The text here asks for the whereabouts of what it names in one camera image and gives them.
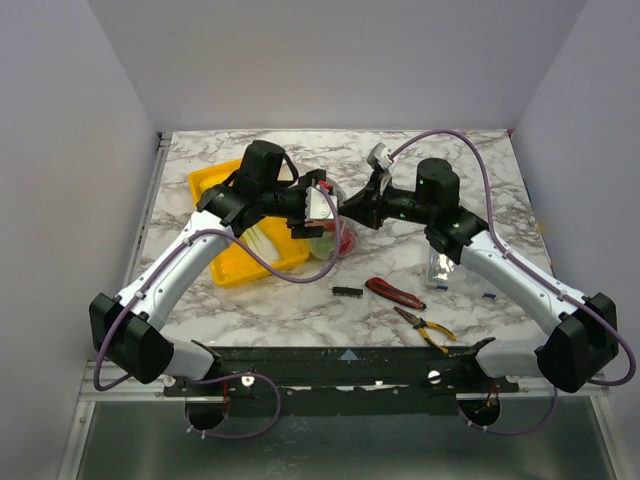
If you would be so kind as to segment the green cabbage toy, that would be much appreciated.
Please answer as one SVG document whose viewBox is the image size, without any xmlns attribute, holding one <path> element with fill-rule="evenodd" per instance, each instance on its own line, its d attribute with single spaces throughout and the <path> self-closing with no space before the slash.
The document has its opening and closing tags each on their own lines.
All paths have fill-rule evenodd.
<svg viewBox="0 0 640 480">
<path fill-rule="evenodd" d="M 319 260 L 330 260 L 334 254 L 336 243 L 335 233 L 325 232 L 321 237 L 308 240 L 311 254 Z"/>
</svg>

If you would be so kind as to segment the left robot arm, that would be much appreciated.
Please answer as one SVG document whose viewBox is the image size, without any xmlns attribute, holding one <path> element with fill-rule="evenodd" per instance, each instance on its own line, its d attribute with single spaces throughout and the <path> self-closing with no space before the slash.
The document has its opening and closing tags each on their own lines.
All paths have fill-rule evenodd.
<svg viewBox="0 0 640 480">
<path fill-rule="evenodd" d="M 338 201 L 325 170 L 300 175 L 282 147 L 255 140 L 238 169 L 202 193 L 180 234 L 145 272 L 115 296 L 100 294 L 90 303 L 96 390 L 110 388 L 100 380 L 105 360 L 142 384 L 169 375 L 187 379 L 201 395 L 220 387 L 211 349 L 169 339 L 162 330 L 206 267 L 266 217 L 285 219 L 294 238 L 319 237 L 323 222 L 338 221 Z"/>
</svg>

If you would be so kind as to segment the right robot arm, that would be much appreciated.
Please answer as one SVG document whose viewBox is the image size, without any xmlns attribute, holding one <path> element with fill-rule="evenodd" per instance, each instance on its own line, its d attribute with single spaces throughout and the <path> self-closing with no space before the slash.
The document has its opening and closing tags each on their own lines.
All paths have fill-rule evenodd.
<svg viewBox="0 0 640 480">
<path fill-rule="evenodd" d="M 413 191 L 371 174 L 366 186 L 340 207 L 341 215 L 379 229 L 387 218 L 425 227 L 429 245 L 455 264 L 487 280 L 539 326 L 538 336 L 491 340 L 460 367 L 460 379 L 480 392 L 504 376 L 543 377 L 574 393 L 618 352 L 614 302 L 602 293 L 588 297 L 540 270 L 502 240 L 486 221 L 462 207 L 460 180 L 444 159 L 421 161 Z"/>
</svg>

